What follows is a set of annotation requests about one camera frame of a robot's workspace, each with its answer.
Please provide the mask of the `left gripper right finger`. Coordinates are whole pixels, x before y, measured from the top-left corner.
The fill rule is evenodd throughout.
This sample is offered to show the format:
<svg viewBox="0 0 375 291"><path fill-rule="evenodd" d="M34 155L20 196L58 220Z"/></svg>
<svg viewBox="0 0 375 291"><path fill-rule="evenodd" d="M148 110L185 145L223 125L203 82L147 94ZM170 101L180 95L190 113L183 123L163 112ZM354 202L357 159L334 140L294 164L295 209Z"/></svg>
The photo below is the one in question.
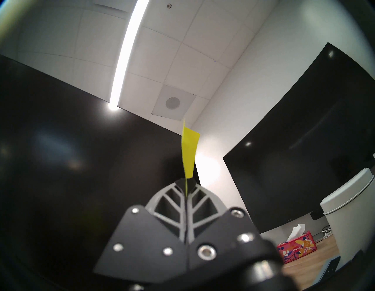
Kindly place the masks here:
<svg viewBox="0 0 375 291"><path fill-rule="evenodd" d="M245 210L227 208L211 191L187 179L187 270L263 259L264 240Z"/></svg>

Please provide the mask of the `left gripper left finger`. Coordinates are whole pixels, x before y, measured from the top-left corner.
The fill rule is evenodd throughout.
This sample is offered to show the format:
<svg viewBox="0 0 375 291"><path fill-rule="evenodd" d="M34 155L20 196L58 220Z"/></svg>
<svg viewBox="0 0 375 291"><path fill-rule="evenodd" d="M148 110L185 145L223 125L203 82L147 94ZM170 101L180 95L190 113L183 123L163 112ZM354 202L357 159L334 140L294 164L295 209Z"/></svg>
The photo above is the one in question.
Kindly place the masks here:
<svg viewBox="0 0 375 291"><path fill-rule="evenodd" d="M146 206L127 209L93 272L127 281L166 281L187 271L185 179Z"/></svg>

